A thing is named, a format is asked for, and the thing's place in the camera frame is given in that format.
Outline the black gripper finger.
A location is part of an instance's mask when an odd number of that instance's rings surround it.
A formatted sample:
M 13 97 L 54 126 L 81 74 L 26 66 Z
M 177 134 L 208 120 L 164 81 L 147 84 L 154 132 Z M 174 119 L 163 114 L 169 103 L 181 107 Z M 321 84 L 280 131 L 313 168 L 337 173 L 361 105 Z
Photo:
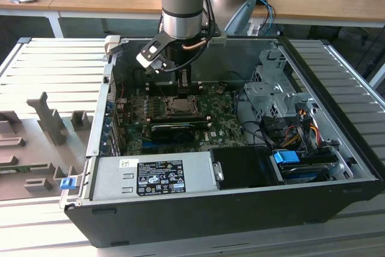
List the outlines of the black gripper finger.
M 191 91 L 191 70 L 181 69 L 176 72 L 178 94 L 190 94 Z

